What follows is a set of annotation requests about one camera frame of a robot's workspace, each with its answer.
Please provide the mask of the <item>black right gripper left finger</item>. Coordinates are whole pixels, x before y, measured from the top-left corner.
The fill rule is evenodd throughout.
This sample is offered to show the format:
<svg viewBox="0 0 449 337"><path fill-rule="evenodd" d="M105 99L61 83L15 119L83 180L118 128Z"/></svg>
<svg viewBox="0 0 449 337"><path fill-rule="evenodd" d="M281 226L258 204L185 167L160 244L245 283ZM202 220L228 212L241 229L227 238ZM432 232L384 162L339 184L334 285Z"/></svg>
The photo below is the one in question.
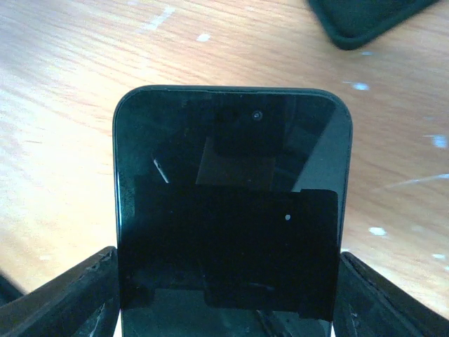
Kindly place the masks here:
<svg viewBox="0 0 449 337"><path fill-rule="evenodd" d="M119 310L117 250L107 246L1 306L1 335L113 336Z"/></svg>

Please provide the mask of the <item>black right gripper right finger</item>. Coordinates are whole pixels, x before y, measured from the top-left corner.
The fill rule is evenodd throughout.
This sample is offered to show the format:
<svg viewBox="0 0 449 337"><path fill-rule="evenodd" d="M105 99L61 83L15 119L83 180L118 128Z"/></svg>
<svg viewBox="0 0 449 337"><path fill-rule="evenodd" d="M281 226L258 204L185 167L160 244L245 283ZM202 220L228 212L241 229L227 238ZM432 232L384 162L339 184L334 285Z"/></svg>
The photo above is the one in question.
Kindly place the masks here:
<svg viewBox="0 0 449 337"><path fill-rule="evenodd" d="M447 336L448 319L344 252L333 328L336 336Z"/></svg>

